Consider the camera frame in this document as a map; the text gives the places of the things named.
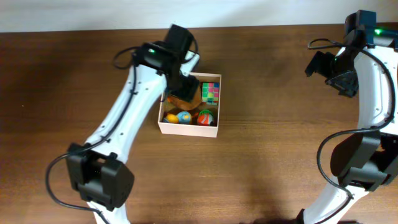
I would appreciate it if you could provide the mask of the brown plush chicken toy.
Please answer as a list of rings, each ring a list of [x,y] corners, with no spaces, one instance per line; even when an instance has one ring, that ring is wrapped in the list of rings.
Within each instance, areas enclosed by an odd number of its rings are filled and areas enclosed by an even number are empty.
[[[201,91],[197,90],[196,93],[194,94],[193,100],[190,102],[183,101],[174,96],[168,96],[167,101],[172,105],[174,105],[176,108],[179,108],[184,111],[190,111],[197,108],[202,103]]]

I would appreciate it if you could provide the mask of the green lattice ball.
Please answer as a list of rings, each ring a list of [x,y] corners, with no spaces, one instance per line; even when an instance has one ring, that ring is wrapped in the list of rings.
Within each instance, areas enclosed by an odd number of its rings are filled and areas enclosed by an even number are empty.
[[[210,115],[213,115],[213,113],[212,113],[210,110],[201,110],[200,113],[199,113],[199,115],[202,115],[202,114],[210,114]]]

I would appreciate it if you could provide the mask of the colourful puzzle cube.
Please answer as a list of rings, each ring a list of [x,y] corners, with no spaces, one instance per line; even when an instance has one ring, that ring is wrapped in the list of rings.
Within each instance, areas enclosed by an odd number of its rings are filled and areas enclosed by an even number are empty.
[[[201,100],[207,105],[218,105],[220,100],[220,84],[211,82],[202,83]]]

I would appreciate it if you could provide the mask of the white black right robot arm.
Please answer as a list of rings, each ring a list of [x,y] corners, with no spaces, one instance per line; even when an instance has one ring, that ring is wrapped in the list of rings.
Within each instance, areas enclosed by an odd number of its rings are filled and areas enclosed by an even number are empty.
[[[397,177],[397,32],[378,27],[376,13],[359,10],[345,20],[344,41],[315,39],[305,69],[340,95],[359,98],[356,129],[333,150],[331,174],[319,197],[296,223],[341,223],[361,198]]]

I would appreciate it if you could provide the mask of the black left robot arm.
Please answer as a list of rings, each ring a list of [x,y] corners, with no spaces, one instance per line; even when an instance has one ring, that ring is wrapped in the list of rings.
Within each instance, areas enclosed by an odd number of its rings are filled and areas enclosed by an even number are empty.
[[[164,40],[128,51],[126,83],[108,115],[83,145],[71,144],[66,164],[72,189],[88,204],[97,223],[128,223],[125,202],[134,184],[126,162],[152,105],[174,96],[192,102],[199,81],[190,75],[200,59],[193,34],[172,25]]]

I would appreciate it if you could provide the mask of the red white ball toy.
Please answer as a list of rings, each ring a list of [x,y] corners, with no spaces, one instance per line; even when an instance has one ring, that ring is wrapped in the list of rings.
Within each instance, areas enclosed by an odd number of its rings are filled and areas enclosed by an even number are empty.
[[[213,126],[214,118],[211,113],[200,113],[197,118],[197,125],[200,126]]]

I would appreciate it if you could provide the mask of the orange blue duck toy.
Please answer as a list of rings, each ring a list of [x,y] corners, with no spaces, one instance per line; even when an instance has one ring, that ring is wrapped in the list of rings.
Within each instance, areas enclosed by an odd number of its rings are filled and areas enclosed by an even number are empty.
[[[197,118],[199,113],[189,113],[188,111],[181,111],[177,114],[167,113],[162,122],[172,124],[193,124],[193,120]]]

